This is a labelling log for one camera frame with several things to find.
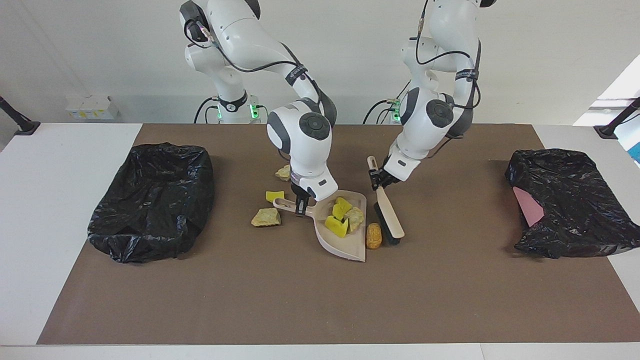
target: black stand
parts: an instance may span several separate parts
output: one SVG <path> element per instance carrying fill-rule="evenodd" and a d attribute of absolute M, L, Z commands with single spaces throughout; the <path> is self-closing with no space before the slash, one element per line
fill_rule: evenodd
<path fill-rule="evenodd" d="M 19 113 L 16 109 L 14 109 L 11 105 L 9 105 L 6 100 L 0 96 L 0 109 L 4 110 L 4 112 L 9 115 L 13 121 L 20 127 L 20 130 L 16 131 L 16 135 L 31 135 L 33 134 L 38 126 L 40 126 L 39 121 L 31 121 L 29 118 Z"/>
<path fill-rule="evenodd" d="M 631 114 L 636 112 L 639 108 L 640 108 L 640 97 L 634 100 L 634 102 L 632 102 L 631 105 L 627 106 L 626 109 L 622 110 L 620 115 L 618 115 L 615 119 L 613 119 L 613 121 L 609 123 L 609 125 L 594 126 L 593 128 L 596 129 L 596 132 L 598 133 L 598 135 L 600 135 L 601 138 L 617 140 L 618 137 L 616 136 L 616 134 L 614 134 L 614 131 L 616 130 L 616 128 L 620 124 L 622 124 L 627 118 L 629 118 Z"/>

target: white table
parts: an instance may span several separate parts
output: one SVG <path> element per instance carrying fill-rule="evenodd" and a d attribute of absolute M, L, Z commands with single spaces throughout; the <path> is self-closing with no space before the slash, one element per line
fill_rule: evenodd
<path fill-rule="evenodd" d="M 35 346 L 86 241 L 86 225 L 139 124 L 42 124 L 0 152 L 0 359 L 633 359 L 640 343 Z M 590 127 L 535 126 L 546 148 L 586 152 L 640 223 L 640 169 Z M 640 309 L 640 250 L 609 258 Z"/>

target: dustpan handle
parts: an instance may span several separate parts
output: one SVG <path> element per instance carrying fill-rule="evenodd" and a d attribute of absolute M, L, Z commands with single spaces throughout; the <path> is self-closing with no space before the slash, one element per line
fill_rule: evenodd
<path fill-rule="evenodd" d="M 273 201 L 273 206 L 276 209 L 280 209 L 280 210 L 284 210 L 284 211 L 289 211 L 291 213 L 295 213 L 296 212 L 296 203 L 287 199 L 275 199 Z M 314 207 L 313 206 L 307 206 L 307 210 L 305 212 L 305 215 L 308 217 L 314 217 Z"/>

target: beige crumpled piece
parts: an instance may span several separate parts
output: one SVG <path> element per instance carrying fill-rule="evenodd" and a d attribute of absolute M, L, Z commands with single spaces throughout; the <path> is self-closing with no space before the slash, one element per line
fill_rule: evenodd
<path fill-rule="evenodd" d="M 284 168 L 278 170 L 275 175 L 282 181 L 289 181 L 291 177 L 291 165 L 285 165 Z"/>
<path fill-rule="evenodd" d="M 255 227 L 266 227 L 280 225 L 280 213 L 275 208 L 260 209 L 251 220 L 251 225 Z"/>
<path fill-rule="evenodd" d="M 364 214 L 362 210 L 355 206 L 351 210 L 344 214 L 344 217 L 349 219 L 349 232 L 352 233 L 358 229 L 358 226 L 364 222 Z"/>

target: black plastic bag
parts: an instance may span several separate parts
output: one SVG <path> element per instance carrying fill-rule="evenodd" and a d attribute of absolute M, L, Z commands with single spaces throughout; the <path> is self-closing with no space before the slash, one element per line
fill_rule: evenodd
<path fill-rule="evenodd" d="M 544 217 L 525 229 L 515 249 L 557 259 L 607 256 L 640 246 L 640 227 L 587 154 L 516 151 L 505 175 L 544 209 Z"/>
<path fill-rule="evenodd" d="M 213 190 L 203 147 L 135 146 L 93 212 L 88 240 L 119 263 L 175 258 L 207 223 Z"/>

